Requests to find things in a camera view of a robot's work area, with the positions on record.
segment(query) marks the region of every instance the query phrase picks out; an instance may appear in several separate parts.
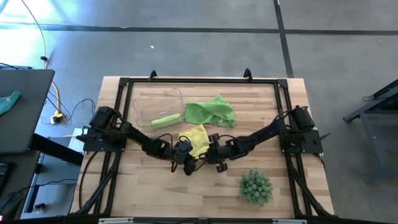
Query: yellow cable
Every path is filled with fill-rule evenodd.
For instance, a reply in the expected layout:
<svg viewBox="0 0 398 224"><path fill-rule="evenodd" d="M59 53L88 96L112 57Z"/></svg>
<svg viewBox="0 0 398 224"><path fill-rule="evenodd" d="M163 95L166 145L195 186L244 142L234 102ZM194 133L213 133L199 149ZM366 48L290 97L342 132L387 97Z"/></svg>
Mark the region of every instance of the yellow cable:
<svg viewBox="0 0 398 224"><path fill-rule="evenodd" d="M35 16L33 16L33 13L30 11L29 7L27 7L27 5L24 2L24 0L21 0L21 1L25 5L26 9L29 11L29 14L32 16L33 20L36 22L36 25L37 25L37 27L40 30L40 34L42 35L42 39L43 39L43 56L45 57L45 39L44 39L42 28L40 27L39 23L37 22ZM46 69L44 60L43 60L43 69ZM57 109L55 110L55 115L56 116L60 116L60 114L61 114L61 112L60 112L60 95L59 95L59 92L58 92L58 88L57 88L57 86L55 85L55 83L53 81L51 81L51 85L55 89L55 93L56 93L55 96L57 96Z"/></svg>

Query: black clamp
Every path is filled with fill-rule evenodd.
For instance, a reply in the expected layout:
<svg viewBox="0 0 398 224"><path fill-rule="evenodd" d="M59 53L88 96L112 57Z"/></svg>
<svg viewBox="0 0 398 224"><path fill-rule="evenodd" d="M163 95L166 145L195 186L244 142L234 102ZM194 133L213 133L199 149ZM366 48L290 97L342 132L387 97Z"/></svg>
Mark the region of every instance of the black clamp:
<svg viewBox="0 0 398 224"><path fill-rule="evenodd" d="M251 75L250 68L247 68L244 71L243 78L246 78L246 77L249 77L248 78L249 82L253 82L253 76Z"/></svg>
<svg viewBox="0 0 398 224"><path fill-rule="evenodd" d="M153 70L153 71L150 73L148 80L151 82L151 81L154 79L155 76L157 76L157 74L156 74L156 71Z"/></svg>
<svg viewBox="0 0 398 224"><path fill-rule="evenodd" d="M218 161L218 163L219 163L219 165L216 166L217 172L224 172L224 171L228 170L228 165L224 161L220 160L220 161Z"/></svg>
<svg viewBox="0 0 398 224"><path fill-rule="evenodd" d="M209 142L215 142L220 139L220 135L218 133L209 135Z"/></svg>

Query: clear plastic container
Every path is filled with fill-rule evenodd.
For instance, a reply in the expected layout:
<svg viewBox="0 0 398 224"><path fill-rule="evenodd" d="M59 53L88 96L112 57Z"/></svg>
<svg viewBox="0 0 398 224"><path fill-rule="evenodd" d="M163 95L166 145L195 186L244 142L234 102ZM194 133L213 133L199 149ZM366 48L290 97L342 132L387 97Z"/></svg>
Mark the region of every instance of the clear plastic container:
<svg viewBox="0 0 398 224"><path fill-rule="evenodd" d="M134 116L140 127L164 128L185 120L185 107L179 89L133 101Z"/></svg>

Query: gray floor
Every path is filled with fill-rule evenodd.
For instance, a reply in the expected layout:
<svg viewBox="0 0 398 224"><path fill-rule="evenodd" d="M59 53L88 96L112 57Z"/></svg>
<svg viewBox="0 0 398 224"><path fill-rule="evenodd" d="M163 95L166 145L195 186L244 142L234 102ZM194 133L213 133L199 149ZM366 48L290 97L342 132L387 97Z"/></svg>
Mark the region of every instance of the gray floor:
<svg viewBox="0 0 398 224"><path fill-rule="evenodd" d="M89 26L277 28L271 0L26 1L39 22ZM280 0L288 29L398 29L392 0ZM19 1L10 1L0 21L31 22ZM0 62L40 68L38 30L0 30ZM71 111L83 98L96 100L104 75L286 77L278 34L46 31L49 68L56 71L63 104ZM375 172L360 122L342 117L398 75L398 36L288 35L294 76L304 78L314 120L321 132L326 174L337 215L398 222L398 179L366 183ZM71 134L87 124L91 105L79 106L73 124L39 123L44 136ZM44 122L54 109L47 103Z"/></svg>

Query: cable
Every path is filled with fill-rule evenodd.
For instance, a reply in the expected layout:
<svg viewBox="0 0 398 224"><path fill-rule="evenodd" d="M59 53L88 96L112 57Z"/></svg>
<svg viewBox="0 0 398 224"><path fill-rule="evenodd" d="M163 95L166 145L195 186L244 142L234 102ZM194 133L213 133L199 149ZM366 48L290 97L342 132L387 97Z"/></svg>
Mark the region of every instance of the cable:
<svg viewBox="0 0 398 224"><path fill-rule="evenodd" d="M77 180L77 179L62 179L62 180L50 181L50 182L48 182L46 184L39 184L39 185L32 185L32 186L29 186L29 187L24 187L23 189L20 189L17 192L21 193L25 189L29 189L29 188L36 187L36 186L43 187L43 186L46 186L46 185L52 184L52 183L61 183L61 182L65 181L65 180Z"/></svg>
<svg viewBox="0 0 398 224"><path fill-rule="evenodd" d="M197 171L199 170L201 167L203 167L203 165L205 165L206 161L203 161L198 167L196 167L193 171Z"/></svg>
<svg viewBox="0 0 398 224"><path fill-rule="evenodd" d="M45 123L45 122L44 122L44 118L43 118L42 116L40 116L40 119L41 119L41 121L42 121L42 124L45 124L45 125L51 124L51 123Z"/></svg>
<svg viewBox="0 0 398 224"><path fill-rule="evenodd" d="M43 31L42 28L40 27L39 23L37 22L37 19L35 18L35 16L33 16L33 13L30 11L29 7L27 7L27 4L24 2L24 0L21 0L22 3L25 5L26 9L29 11L29 14L32 16L33 20L35 21L37 27L39 28L40 34L42 35L42 39L43 39L43 56L40 57L40 59L43 61L43 69L46 69L45 67L45 61L47 61L47 57L45 56L45 38L43 35ZM53 81L51 81L51 85L54 87L55 89L55 93L57 94L57 108L55 110L55 115L59 115L60 114L60 94L58 92L58 88L55 85L55 83Z"/></svg>
<svg viewBox="0 0 398 224"><path fill-rule="evenodd" d="M186 137L186 136L180 136L180 137L178 137L178 140L179 140L180 142L184 142L184 140L181 140L181 138L187 139L188 142L189 142L189 145L192 146L191 140L190 140L188 137ZM175 152L175 154L176 154L176 155L186 155L186 154L188 154L189 152L190 152L190 150L188 149L187 152L184 152L184 153Z"/></svg>
<svg viewBox="0 0 398 224"><path fill-rule="evenodd" d="M48 99L49 102L54 106L54 108L57 109L57 107L56 107L55 104L50 100L50 98L47 97L47 99ZM69 118L68 118L67 116L65 116L64 113L62 113L62 112L60 111L60 114L62 114L62 116L65 117L65 119L66 119L67 121L71 121L71 123L68 124L68 125L73 124L72 117L73 117L73 114L74 114L74 112L75 112L77 106L78 106L80 103L83 103L83 102L86 101L86 100L91 101L91 114L94 116L94 113L95 113L95 103L94 103L94 101L93 101L92 99L90 99L90 98L85 98L85 99L83 99L83 100L80 100L80 101L75 105L75 107L73 108L72 113L70 113L70 112L68 111L67 107L66 107L65 105L63 105L63 103L62 103L61 101L59 101L59 102L61 103L61 105L65 108L65 111L67 111L67 113L68 113L68 115L69 115Z"/></svg>
<svg viewBox="0 0 398 224"><path fill-rule="evenodd" d="M94 152L90 158L88 158L88 161L86 163L85 168L83 169L83 173L81 173L81 179L80 179L80 184L79 184L79 209L81 208L81 189L83 188L83 179L85 178L85 174L88 168L88 165L91 163L91 161L94 159L94 156L97 154L98 151Z"/></svg>
<svg viewBox="0 0 398 224"><path fill-rule="evenodd" d="M8 197L9 197L10 195L12 195L12 194L20 194L20 195L22 195L22 191L24 191L24 190L26 190L26 189L30 189L30 188L32 188L32 187L36 187L36 186L38 186L38 187L43 187L43 186L46 186L46 185L52 184L52 183L61 183L61 182L65 181L65 180L77 180L77 179L62 179L62 180L50 181L50 182L48 182L48 183L46 183L46 184L36 184L36 185L24 187L24 188L19 189L18 191L9 193L5 198L8 198Z"/></svg>
<svg viewBox="0 0 398 224"><path fill-rule="evenodd" d="M1 63L1 62L0 62L0 65L5 65L5 66L11 67L11 68L15 68L16 70L18 70L18 69L23 69L23 70L25 70L25 69L22 68L22 67L15 67L15 66L12 66L12 65L9 65L9 64L6 64L6 63Z"/></svg>
<svg viewBox="0 0 398 224"><path fill-rule="evenodd" d="M314 153L314 155L315 155L316 157L318 157L318 158L321 160L322 165L323 165L323 169L326 169L326 168L325 168L325 162L323 161L322 157L320 157L317 153Z"/></svg>
<svg viewBox="0 0 398 224"><path fill-rule="evenodd" d="M177 169L177 166L178 166L178 163L172 162L172 168L171 168L172 172L175 172L175 170Z"/></svg>
<svg viewBox="0 0 398 224"><path fill-rule="evenodd" d="M173 147L173 136L170 133L162 134L161 136L159 136L159 137L157 137L157 138L155 138L153 140L150 140L150 141L156 141L156 140L160 139L163 136L170 136L170 141L172 142L172 146L171 147Z"/></svg>

